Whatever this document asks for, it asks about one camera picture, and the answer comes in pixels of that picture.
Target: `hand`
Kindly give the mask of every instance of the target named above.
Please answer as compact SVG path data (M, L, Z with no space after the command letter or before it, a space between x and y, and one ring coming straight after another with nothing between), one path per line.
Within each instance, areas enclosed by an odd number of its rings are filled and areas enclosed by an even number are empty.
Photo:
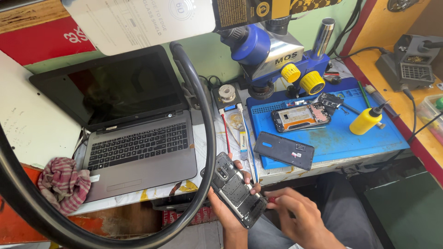
M268 203L267 208L278 212L282 232L295 243L304 249L345 248L326 229L317 205L309 198L288 187L264 194L276 198L275 203ZM289 217L289 211L295 215L295 219Z
M232 153L228 153L228 156L230 159L232 159ZM235 160L234 165L238 169L243 169L243 165L240 163L239 160ZM251 182L251 174L243 170L242 172L245 183L249 184ZM251 189L250 192L252 195L254 195L260 192L260 190L260 184L256 183L254 184L254 188ZM236 241L238 240L242 240L243 243L246 241L247 247L248 230L243 227L243 225L237 220L231 210L218 198L217 194L214 193L212 187L209 189L208 199L211 202L212 211L217 215L221 225L223 226L225 248L235 247L233 244L236 244Z

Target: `blue wire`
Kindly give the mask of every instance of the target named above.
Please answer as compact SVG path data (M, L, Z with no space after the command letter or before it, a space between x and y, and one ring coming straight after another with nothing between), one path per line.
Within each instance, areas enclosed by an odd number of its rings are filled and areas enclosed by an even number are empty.
M251 148L252 162L254 163L255 179L257 179L257 182L259 183L260 180L258 179L257 166L255 166L254 152L252 151L251 136L249 135L248 125L246 124L246 120L245 120L245 117L243 117L243 115L242 115L242 118L243 118L243 122L245 123L245 126L246 126L246 132L248 134L249 147Z

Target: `yellow dispenser bottle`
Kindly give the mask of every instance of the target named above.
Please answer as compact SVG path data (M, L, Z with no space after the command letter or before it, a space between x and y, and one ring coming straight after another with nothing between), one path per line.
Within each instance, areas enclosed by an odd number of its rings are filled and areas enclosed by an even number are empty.
M381 120L383 106L368 108L364 110L349 126L349 130L355 135L363 135Z

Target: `laptop hinge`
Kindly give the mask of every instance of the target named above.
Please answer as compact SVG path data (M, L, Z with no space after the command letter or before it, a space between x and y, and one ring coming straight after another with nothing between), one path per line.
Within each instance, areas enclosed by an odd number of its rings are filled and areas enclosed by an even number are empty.
M167 113L160 113L160 114L157 114L157 115L154 115L151 117L146 117L143 119L139 119L139 120L135 120L135 121L131 121L131 122L126 122L126 123L121 123L121 124L117 124L115 126L105 127L105 128L97 130L96 134L101 135L101 134L106 134L109 132L114 132L114 131L130 128L130 127L134 127L134 126L138 126L138 125L149 124L149 123L156 122L159 120L164 120L164 119L176 117L181 114L183 114L182 110L171 111L171 112L167 112Z

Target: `hp laptop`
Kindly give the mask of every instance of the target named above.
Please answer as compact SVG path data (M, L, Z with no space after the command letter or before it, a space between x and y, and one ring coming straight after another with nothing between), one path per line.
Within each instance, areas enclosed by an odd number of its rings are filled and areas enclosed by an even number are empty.
M29 81L91 131L85 202L197 174L188 104L162 46L33 75Z

